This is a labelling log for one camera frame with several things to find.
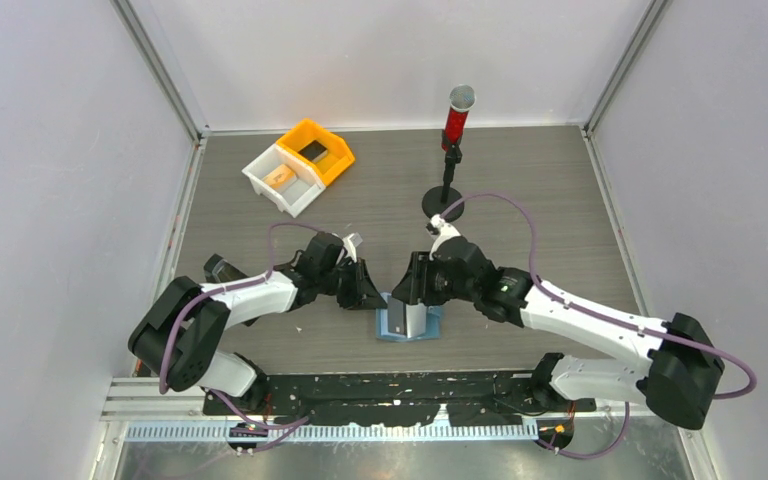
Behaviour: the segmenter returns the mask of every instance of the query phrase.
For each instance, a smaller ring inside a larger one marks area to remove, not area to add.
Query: round base
[[[425,195],[422,197],[422,211],[425,213],[426,217],[431,218],[434,215],[443,213],[443,210],[449,208],[449,205],[461,199],[461,192],[449,187],[449,200],[446,202],[441,202],[440,195],[442,193],[442,186],[434,187],[425,192]],[[463,210],[463,203],[461,203],[446,215],[445,220],[447,222],[454,222],[455,220],[461,218],[461,215],[463,215]]]
[[[557,435],[555,435],[554,432],[551,432],[551,431],[540,432],[537,434],[540,440],[543,440],[546,443],[551,442],[552,447],[557,447],[560,449],[567,448],[567,446],[570,443],[572,443],[572,435],[573,435],[573,432],[571,430],[567,430],[566,432],[559,433]],[[548,450],[548,448],[545,445],[540,445],[540,446]]]

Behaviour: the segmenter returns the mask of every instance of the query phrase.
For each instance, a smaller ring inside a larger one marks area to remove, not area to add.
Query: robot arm
[[[704,423],[723,372],[719,357],[642,335],[643,328],[671,333],[711,345],[699,323],[676,314],[672,322],[621,312],[541,280],[563,298],[535,287],[531,275],[512,267],[496,267],[439,215],[428,230],[430,252],[414,252],[393,297],[408,305],[442,305],[451,299],[471,302],[490,320],[508,322],[565,336],[612,357],[577,359],[547,354],[534,371],[535,399],[555,409],[569,400],[593,397],[646,404],[675,425],[698,429]],[[638,326],[630,331],[570,308],[586,307]]]
[[[341,239],[319,232],[293,260],[276,265],[269,278],[240,289],[233,287],[247,276],[214,255],[205,264],[205,276],[212,283],[199,285],[189,277],[173,280],[131,334],[128,349],[159,372],[172,325],[185,305],[204,292],[225,290],[190,311],[191,323],[179,331],[172,350],[167,383],[175,391],[199,385],[242,396],[263,375],[245,358],[218,349],[228,328],[240,323],[250,326],[262,315],[295,310],[320,294],[336,296],[340,307],[349,310],[386,307],[365,261],[357,257],[359,243],[358,234]]]

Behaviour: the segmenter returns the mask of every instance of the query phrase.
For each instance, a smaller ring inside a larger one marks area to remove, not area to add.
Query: floor
[[[401,279],[413,250],[431,239],[420,208],[441,183],[437,130],[351,132],[341,136],[357,158],[299,221],[345,235],[359,232],[360,255],[381,291]],[[184,235],[177,274],[203,281],[203,263],[219,253],[254,275],[266,267],[268,225],[291,220],[257,196],[241,169],[278,135],[209,139]],[[626,311],[636,306],[590,159],[575,127],[467,130],[454,186],[463,193],[504,192],[537,222],[539,272],[577,295]],[[526,269],[530,237],[508,205],[479,199],[456,222],[496,265]],[[302,249],[310,232],[276,235],[279,262]],[[486,320],[463,302],[446,304],[442,338],[408,344],[376,340],[373,312],[349,312],[320,297],[294,312],[229,330],[222,348],[239,352],[267,373],[381,372],[528,368],[546,352],[600,356],[545,332]]]

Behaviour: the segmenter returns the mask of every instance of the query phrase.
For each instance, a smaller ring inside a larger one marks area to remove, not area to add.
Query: red cylinder
[[[466,124],[466,116],[469,115],[469,110],[465,112],[459,112],[452,107],[449,107],[449,116],[446,118],[446,138],[451,143],[458,143],[463,135],[464,125]],[[446,142],[442,142],[443,150],[448,151]]]

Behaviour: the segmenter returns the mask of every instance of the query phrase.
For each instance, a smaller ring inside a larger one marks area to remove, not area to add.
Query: black pole
[[[461,199],[461,194],[452,188],[452,180],[455,179],[455,167],[461,163],[463,153],[460,147],[461,139],[452,143],[443,131],[443,145],[446,146],[445,168],[443,170],[443,186],[433,187],[422,197],[422,211],[428,218],[443,213],[450,205]],[[452,209],[446,215],[446,221],[453,222],[463,215],[463,203]]]

